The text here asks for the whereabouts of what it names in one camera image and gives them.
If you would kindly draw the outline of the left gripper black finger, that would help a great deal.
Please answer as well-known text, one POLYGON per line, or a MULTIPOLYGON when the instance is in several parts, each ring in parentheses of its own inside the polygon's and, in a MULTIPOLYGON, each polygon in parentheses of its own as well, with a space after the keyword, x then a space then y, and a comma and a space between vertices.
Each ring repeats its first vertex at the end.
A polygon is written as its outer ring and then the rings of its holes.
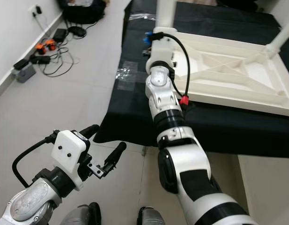
POLYGON ((99 129, 100 126, 97 124, 84 128, 82 131, 79 131, 79 138, 84 141, 90 140, 95 135, 95 133, 99 131, 99 129))
POLYGON ((108 155, 104 161, 103 171, 108 174, 110 171, 116 168, 116 164, 119 162, 121 154, 126 150, 127 144, 120 142, 120 144, 108 155))

